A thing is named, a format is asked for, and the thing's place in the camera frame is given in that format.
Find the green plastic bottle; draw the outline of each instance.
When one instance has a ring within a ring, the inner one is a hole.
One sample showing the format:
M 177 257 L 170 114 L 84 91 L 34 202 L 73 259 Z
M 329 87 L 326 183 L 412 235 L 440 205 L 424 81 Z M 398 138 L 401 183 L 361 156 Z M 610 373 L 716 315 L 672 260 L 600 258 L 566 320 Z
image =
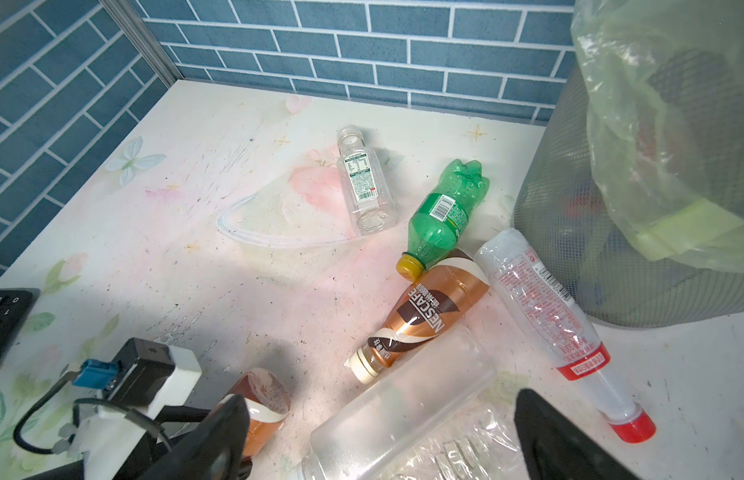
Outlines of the green plastic bottle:
M 396 264 L 399 274 L 414 282 L 426 268 L 448 254 L 488 189 L 489 178 L 481 176 L 479 161 L 463 165 L 454 160 L 447 165 L 439 184 L 409 220 L 409 245 Z

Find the blue connector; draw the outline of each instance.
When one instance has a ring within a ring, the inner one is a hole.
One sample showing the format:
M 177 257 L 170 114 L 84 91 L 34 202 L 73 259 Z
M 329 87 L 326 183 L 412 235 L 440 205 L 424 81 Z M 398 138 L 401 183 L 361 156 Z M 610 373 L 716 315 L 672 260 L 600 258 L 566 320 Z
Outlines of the blue connector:
M 89 359 L 81 363 L 81 371 L 78 378 L 73 380 L 73 385 L 85 389 L 103 390 L 118 374 L 116 362 L 101 362 Z

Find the white squeeze bottle with red cap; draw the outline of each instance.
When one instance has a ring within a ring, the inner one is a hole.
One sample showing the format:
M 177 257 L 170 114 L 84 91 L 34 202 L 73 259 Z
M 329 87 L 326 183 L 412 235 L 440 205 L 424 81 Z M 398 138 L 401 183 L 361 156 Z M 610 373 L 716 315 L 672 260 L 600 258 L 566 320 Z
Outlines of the white squeeze bottle with red cap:
M 585 312 L 521 232 L 503 230 L 479 249 L 475 262 L 524 333 L 537 341 L 624 442 L 644 442 L 655 435 L 655 423 L 633 401 Z

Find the blue brick wall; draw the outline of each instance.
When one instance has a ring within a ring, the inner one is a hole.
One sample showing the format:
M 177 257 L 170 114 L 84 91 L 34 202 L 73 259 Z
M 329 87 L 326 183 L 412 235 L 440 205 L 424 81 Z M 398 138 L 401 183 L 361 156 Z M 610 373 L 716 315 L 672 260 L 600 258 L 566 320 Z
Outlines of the blue brick wall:
M 546 122 L 574 0 L 132 0 L 189 79 Z
M 0 0 L 0 275 L 165 91 L 97 0 Z

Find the green and white label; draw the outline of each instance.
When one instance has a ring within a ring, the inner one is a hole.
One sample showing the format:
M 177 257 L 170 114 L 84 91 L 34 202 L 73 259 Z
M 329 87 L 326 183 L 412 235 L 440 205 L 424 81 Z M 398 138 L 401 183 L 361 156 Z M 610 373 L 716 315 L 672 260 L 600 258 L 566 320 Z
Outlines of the green and white label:
M 353 154 L 345 159 L 345 169 L 350 176 L 350 184 L 356 201 L 363 201 L 377 197 L 377 186 L 374 183 L 372 169 L 369 167 L 369 156 L 364 152 Z
M 465 231 L 468 226 L 468 215 L 465 209 L 457 203 L 457 200 L 444 194 L 431 194 L 425 198 L 425 201 L 417 210 L 420 214 L 428 214 L 444 222 L 457 238 Z

